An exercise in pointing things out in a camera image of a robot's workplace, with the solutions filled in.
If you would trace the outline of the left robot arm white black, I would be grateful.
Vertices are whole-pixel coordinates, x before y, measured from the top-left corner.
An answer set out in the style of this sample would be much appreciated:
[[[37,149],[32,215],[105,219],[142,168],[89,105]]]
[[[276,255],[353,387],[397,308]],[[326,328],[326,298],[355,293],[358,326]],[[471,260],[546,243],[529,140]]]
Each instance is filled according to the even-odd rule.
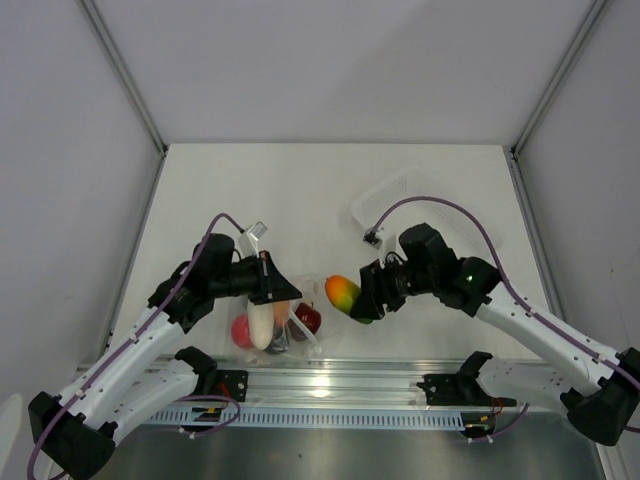
[[[35,443],[73,479],[89,479],[119,443],[169,404],[183,400],[229,402],[216,361],[196,347],[179,350],[152,377],[143,374],[162,351],[183,339],[216,300],[246,297],[253,307],[298,300],[301,292],[277,269],[268,251],[234,260],[234,240],[208,234],[148,300],[132,329],[89,370],[58,394],[37,394],[28,405]]]

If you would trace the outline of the dark red apple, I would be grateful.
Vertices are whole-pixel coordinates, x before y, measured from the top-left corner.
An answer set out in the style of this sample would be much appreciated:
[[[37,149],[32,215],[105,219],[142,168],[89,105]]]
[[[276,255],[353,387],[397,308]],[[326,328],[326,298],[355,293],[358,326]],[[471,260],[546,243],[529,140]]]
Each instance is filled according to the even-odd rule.
[[[313,333],[316,334],[321,327],[322,317],[312,305],[301,302],[295,310],[299,320]]]

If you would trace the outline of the orange green mango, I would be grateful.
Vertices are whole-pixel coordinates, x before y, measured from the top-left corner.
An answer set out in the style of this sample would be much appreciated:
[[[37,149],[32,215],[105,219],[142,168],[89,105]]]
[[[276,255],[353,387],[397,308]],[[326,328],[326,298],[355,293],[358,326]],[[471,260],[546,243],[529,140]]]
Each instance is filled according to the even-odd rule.
[[[354,282],[341,275],[332,275],[325,280],[324,289],[330,304],[339,312],[361,324],[371,324],[370,319],[352,315],[352,309],[358,300],[361,289]]]

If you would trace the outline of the clear zip top bag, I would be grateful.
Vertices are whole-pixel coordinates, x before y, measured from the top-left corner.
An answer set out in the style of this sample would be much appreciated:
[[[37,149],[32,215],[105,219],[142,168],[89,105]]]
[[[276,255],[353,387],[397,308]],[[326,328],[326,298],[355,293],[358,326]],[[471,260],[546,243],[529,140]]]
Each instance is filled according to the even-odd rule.
[[[324,283],[318,274],[305,274],[292,281],[302,294],[299,299],[256,305],[241,298],[228,327],[234,354],[267,365],[327,353],[339,343],[343,328],[330,315]]]

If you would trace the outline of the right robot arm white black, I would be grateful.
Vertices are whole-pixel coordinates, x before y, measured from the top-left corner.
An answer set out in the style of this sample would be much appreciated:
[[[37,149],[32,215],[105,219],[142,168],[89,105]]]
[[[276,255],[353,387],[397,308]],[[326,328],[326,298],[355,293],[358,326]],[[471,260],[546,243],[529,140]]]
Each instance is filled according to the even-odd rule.
[[[351,318],[370,324],[399,310],[409,296],[431,294],[506,333],[547,364],[515,365],[476,351],[454,376],[454,394],[462,402],[506,398],[536,405],[565,416],[598,444],[617,444],[639,406],[638,350],[618,352],[527,305],[497,268],[477,257],[457,257],[427,224],[403,232],[399,243],[404,258],[361,268],[360,285],[346,309]]]

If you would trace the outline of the red tomato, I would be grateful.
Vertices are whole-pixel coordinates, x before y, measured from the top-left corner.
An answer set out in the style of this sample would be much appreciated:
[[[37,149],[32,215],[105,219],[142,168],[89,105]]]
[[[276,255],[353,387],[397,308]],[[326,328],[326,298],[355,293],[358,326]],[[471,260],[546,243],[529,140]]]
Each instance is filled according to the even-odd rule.
[[[239,315],[233,320],[230,333],[231,339],[237,347],[242,349],[253,348],[247,315]]]

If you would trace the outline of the white radish with leaves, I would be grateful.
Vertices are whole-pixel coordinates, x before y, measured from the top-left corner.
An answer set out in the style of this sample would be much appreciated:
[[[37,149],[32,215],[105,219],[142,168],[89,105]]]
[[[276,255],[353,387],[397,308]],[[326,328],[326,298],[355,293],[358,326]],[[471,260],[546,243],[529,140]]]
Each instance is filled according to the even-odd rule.
[[[273,337],[273,306],[269,303],[256,305],[249,301],[246,311],[250,340],[256,349],[265,350]]]

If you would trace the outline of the dark purple fruit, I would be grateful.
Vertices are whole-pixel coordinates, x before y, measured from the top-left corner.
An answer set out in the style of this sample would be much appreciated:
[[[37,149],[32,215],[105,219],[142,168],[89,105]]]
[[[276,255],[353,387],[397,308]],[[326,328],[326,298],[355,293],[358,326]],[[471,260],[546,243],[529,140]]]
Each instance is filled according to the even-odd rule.
[[[289,347],[290,341],[288,330],[276,328],[266,352],[274,355],[280,355],[286,353],[289,350]]]

